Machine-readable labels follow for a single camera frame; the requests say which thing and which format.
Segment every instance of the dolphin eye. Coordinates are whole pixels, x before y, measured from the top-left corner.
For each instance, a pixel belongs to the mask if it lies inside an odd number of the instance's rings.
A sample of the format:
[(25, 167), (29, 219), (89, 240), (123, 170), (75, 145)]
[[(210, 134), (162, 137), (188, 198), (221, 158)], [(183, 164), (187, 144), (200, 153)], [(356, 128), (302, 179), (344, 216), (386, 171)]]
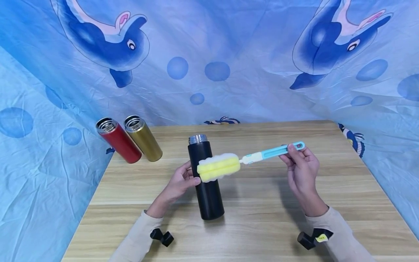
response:
[(347, 48), (347, 50), (350, 52), (350, 51), (352, 51), (352, 50), (354, 50), (359, 44), (360, 44), (360, 40), (358, 39), (358, 40), (356, 40), (356, 41), (354, 41), (354, 42), (352, 42), (352, 43), (350, 43), (349, 44), (349, 46), (348, 46), (348, 48)]
[(129, 47), (129, 49), (131, 49), (131, 50), (134, 50), (134, 49), (135, 49), (135, 43), (134, 43), (134, 41), (132, 41), (131, 39), (129, 39), (129, 40), (127, 41), (127, 45), (128, 45), (128, 47)]

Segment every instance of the black clamp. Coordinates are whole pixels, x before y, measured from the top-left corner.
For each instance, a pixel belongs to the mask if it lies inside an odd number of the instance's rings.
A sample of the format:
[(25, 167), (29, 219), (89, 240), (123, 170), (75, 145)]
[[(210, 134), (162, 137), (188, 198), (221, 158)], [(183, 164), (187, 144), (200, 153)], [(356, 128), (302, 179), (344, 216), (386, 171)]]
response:
[(330, 232), (327, 229), (315, 228), (311, 236), (301, 232), (297, 237), (297, 241), (305, 247), (305, 249), (310, 250), (316, 247), (319, 243), (329, 241), (332, 235), (333, 232)]
[(173, 242), (173, 240), (175, 240), (173, 238), (173, 236), (170, 234), (170, 232), (166, 232), (163, 235), (163, 233), (161, 232), (160, 228), (154, 229), (151, 232), (150, 237), (152, 239), (155, 239), (155, 240), (160, 241), (165, 247), (168, 247)]

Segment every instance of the beige sleeve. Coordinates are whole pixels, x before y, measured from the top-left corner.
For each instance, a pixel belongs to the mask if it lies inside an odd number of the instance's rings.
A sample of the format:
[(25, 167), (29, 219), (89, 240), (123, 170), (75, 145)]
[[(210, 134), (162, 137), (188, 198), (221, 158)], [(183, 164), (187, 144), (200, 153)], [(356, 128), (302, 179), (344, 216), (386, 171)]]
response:
[(336, 262), (375, 262), (369, 252), (355, 239), (352, 230), (341, 214), (329, 208), (326, 214), (305, 217), (313, 228), (323, 228), (333, 232), (329, 241), (324, 242), (330, 256)]
[(160, 227), (162, 221), (162, 218), (152, 218), (143, 211), (109, 262), (142, 261), (153, 241), (150, 234), (155, 228)]

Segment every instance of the wood grain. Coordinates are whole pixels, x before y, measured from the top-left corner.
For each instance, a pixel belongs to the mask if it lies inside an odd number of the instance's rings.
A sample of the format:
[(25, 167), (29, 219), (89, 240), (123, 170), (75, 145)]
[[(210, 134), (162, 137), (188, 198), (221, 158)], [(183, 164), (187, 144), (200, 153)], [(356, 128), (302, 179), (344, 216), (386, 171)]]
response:
[[(214, 155), (243, 156), (304, 141), (321, 168), (317, 188), (357, 239), (379, 262), (419, 261), (419, 242), (337, 126), (329, 121), (154, 127), (163, 157), (127, 164), (115, 154), (63, 261), (107, 261), (140, 215), (188, 161), (188, 137), (204, 133)], [(296, 241), (306, 230), (286, 178), (285, 165), (269, 159), (220, 180), (225, 215), (204, 222), (194, 190), (171, 207), (162, 229), (175, 237), (168, 248), (153, 243), (145, 261), (331, 261), (322, 247)]]

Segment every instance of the sponge brush head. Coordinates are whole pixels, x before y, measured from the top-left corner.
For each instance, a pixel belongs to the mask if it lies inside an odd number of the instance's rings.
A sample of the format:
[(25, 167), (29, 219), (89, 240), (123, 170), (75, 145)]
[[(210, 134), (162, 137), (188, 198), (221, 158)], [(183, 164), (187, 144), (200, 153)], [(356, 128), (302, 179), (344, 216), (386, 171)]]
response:
[(240, 160), (236, 154), (225, 153), (201, 160), (197, 172), (203, 183), (221, 179), (240, 170)]

